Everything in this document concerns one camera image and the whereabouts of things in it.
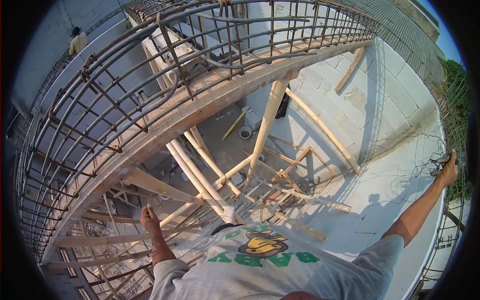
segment bucket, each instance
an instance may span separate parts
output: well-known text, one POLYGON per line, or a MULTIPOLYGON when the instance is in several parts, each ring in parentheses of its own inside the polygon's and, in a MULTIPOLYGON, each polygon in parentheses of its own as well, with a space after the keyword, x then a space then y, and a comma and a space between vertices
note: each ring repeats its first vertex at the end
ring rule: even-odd
POLYGON ((242 139, 247 140, 252 135, 252 130, 248 126, 240 128, 239 135, 242 139))

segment hand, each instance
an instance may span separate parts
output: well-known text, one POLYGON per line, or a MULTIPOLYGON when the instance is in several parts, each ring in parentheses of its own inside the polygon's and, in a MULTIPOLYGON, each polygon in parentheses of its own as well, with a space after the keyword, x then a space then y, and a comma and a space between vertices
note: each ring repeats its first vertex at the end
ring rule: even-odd
POLYGON ((438 180, 442 187, 447 187, 450 184, 456 181, 458 177, 458 168, 455 165, 456 160, 456 152, 455 149, 452 149, 452 153, 450 155, 450 160, 444 166, 444 168, 437 173, 436 180, 438 180))
POLYGON ((148 232, 153 233, 160 231, 160 221, 153 212, 153 208, 150 204, 142 209, 140 224, 142 224, 142 227, 148 232))

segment corrugated roof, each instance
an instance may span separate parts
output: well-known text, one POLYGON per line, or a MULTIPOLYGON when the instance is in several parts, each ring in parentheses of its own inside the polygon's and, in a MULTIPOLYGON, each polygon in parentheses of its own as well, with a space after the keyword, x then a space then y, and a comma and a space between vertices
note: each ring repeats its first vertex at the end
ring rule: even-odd
POLYGON ((437 56, 445 55, 427 34, 389 0, 335 0, 361 10, 380 22, 378 36, 397 51, 424 81, 434 96, 433 86, 444 78, 437 56))

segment worker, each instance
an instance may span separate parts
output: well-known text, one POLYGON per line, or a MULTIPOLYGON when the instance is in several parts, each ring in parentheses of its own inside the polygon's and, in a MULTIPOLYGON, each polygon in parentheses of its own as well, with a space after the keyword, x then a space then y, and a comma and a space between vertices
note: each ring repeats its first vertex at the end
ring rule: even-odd
POLYGON ((80 33, 80 28, 75 27, 72 36, 73 40, 68 51, 69 58, 72 58, 74 53, 78 55, 88 45, 87 34, 85 32, 80 33))
POLYGON ((457 179, 455 159, 453 150, 427 191, 352 262, 284 228, 223 224, 205 245, 204 259, 190 269, 165 243, 152 208, 144 207, 140 222, 152 239, 155 275, 150 299, 381 300, 402 249, 417 235, 442 190, 457 179))

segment yellow shirt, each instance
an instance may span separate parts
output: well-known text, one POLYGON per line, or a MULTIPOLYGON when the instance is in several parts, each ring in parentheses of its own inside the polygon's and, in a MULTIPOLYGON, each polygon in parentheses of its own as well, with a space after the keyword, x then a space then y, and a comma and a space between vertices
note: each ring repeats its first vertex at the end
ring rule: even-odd
POLYGON ((87 34, 82 32, 73 38, 72 42, 70 43, 70 51, 68 54, 73 55, 74 52, 79 54, 87 45, 87 34))

